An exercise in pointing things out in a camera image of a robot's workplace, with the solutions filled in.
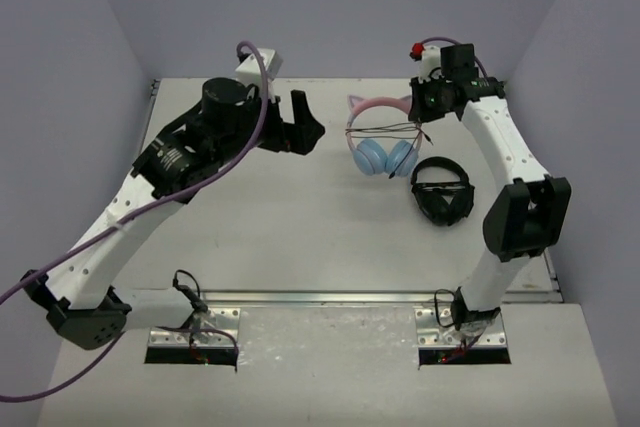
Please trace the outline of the pink blue cat-ear headphones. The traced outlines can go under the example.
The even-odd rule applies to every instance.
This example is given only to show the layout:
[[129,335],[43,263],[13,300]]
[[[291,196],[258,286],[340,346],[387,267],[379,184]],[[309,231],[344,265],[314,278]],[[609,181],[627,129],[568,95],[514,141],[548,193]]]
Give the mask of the pink blue cat-ear headphones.
[[386,151],[373,135],[365,136],[355,145],[353,134],[356,129],[353,124],[358,116],[373,108],[393,108],[408,115],[411,110],[411,97],[381,96],[365,99],[349,94],[347,102],[350,114],[345,127],[345,137],[358,169],[366,176],[387,174],[389,178],[407,177],[416,165],[422,146],[423,131],[419,123],[410,124],[416,131],[411,141],[399,139],[390,151]]

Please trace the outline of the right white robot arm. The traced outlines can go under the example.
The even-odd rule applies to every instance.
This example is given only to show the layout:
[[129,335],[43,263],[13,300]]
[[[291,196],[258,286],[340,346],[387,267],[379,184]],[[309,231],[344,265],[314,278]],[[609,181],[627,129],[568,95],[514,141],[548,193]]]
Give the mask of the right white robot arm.
[[509,111],[505,84],[489,75],[471,43],[433,37],[414,44],[419,73],[410,81],[414,123],[456,115],[473,136],[498,195],[486,213],[485,249],[456,289],[450,312],[462,337],[478,337],[500,312],[518,273],[557,244],[572,188],[536,159]]

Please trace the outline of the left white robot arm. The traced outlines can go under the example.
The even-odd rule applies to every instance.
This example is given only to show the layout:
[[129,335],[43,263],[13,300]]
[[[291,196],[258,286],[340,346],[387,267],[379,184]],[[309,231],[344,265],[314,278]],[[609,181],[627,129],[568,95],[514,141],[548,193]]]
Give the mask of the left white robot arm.
[[121,333],[154,327],[208,328],[209,308],[179,281],[167,289],[116,288],[119,272],[152,233],[253,147],[307,155],[325,133],[305,92],[291,93],[292,122],[278,99],[261,102],[257,84],[213,78],[199,101],[163,127],[140,153],[114,199],[72,248],[43,274],[28,271],[28,297],[65,340],[94,350]]

